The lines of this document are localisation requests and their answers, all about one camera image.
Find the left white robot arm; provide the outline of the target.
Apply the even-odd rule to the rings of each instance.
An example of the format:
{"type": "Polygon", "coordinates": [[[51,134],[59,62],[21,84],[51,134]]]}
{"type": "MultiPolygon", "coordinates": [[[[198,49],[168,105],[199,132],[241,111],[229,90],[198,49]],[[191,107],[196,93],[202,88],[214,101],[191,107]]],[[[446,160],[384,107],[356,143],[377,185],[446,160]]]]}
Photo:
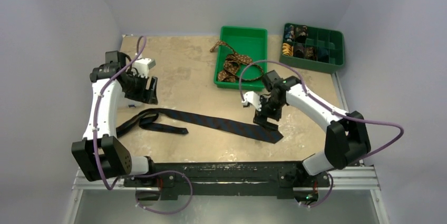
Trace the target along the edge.
{"type": "Polygon", "coordinates": [[[88,181],[137,175],[145,187],[157,181],[149,157],[132,156],[118,140],[117,112],[123,105],[157,104],[158,79],[149,71],[154,59],[130,57],[119,51],[105,54],[104,64],[90,74],[92,106],[82,140],[72,143],[71,152],[88,181]]]}

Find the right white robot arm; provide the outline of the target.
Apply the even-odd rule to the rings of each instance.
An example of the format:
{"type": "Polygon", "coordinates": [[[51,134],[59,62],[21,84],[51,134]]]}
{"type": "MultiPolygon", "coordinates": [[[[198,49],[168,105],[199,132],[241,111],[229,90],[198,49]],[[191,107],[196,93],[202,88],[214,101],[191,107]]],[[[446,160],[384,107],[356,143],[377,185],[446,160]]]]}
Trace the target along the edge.
{"type": "Polygon", "coordinates": [[[297,181],[307,186],[316,180],[317,174],[332,169],[343,169],[352,162],[370,153],[371,144],[366,125],[359,112],[349,113],[331,105],[311,90],[296,76],[281,78],[270,71],[261,79],[268,95],[253,91],[243,94],[244,106],[255,108],[253,122],[268,131],[278,126],[268,119],[278,121],[285,105],[299,109],[325,132],[324,149],[302,161],[297,169],[297,181]]]}

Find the dark navy striped tie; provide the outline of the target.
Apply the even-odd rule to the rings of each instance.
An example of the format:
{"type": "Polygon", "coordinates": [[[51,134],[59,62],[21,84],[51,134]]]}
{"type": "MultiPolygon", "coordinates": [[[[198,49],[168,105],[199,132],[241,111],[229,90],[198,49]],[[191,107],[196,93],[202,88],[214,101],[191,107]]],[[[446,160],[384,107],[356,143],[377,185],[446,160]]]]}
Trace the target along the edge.
{"type": "Polygon", "coordinates": [[[174,120],[200,125],[272,144],[279,142],[283,138],[283,135],[279,131],[269,131],[259,125],[165,108],[145,109],[139,112],[137,115],[116,128],[117,137],[119,138],[129,133],[135,126],[155,132],[179,135],[186,135],[189,133],[186,128],[156,123],[156,120],[161,114],[174,120]]]}

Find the dark green compartment organizer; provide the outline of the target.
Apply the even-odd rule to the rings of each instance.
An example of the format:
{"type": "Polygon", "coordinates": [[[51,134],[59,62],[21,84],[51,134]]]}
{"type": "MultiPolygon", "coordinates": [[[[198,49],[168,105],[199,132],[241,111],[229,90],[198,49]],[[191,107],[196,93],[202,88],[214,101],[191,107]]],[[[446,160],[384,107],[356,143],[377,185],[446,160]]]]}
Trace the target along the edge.
{"type": "Polygon", "coordinates": [[[291,67],[305,69],[310,71],[322,72],[333,74],[342,69],[345,64],[345,52],[344,52],[344,36],[340,31],[328,30],[324,28],[308,26],[308,38],[303,44],[306,47],[315,47],[316,50],[319,47],[323,47],[329,50],[329,63],[323,63],[307,59],[301,59],[297,57],[289,57],[282,54],[282,44],[288,43],[294,45],[295,41],[288,42],[284,39],[284,32],[281,44],[281,53],[279,61],[291,67]]]}

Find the bright green plastic tray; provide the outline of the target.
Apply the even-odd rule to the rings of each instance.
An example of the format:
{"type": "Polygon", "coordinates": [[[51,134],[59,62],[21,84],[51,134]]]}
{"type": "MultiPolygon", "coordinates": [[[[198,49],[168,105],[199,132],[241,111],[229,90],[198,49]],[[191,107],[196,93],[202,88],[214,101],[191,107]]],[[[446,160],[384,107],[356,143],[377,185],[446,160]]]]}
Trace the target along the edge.
{"type": "MultiPolygon", "coordinates": [[[[219,40],[228,43],[239,54],[250,56],[254,61],[267,59],[266,29],[223,26],[220,31],[219,40]]],[[[231,53],[231,50],[227,47],[219,46],[213,52],[217,53],[214,84],[221,89],[238,89],[238,81],[236,83],[217,81],[217,74],[223,69],[224,60],[227,54],[231,53]]],[[[261,66],[266,73],[266,63],[259,63],[257,65],[261,66]]],[[[242,78],[252,79],[260,76],[260,71],[254,65],[250,66],[249,69],[245,69],[245,67],[243,65],[237,73],[240,76],[242,71],[244,71],[242,78]]],[[[262,91],[264,89],[261,79],[254,82],[241,82],[241,87],[243,90],[248,91],[262,91]]]]}

